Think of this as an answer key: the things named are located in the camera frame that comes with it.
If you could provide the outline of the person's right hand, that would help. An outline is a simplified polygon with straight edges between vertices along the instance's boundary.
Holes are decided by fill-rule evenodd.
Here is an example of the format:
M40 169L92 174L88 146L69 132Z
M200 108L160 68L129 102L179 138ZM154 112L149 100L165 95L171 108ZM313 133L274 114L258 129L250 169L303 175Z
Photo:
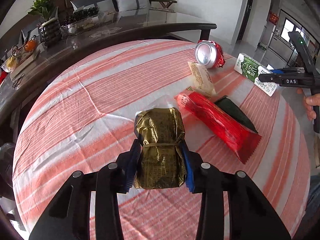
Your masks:
M317 113L313 110L313 106L320 106L320 94L317 93L312 96L305 96L301 88L297 89L297 93L303 96L303 105L306 109L307 117L310 121L315 120Z

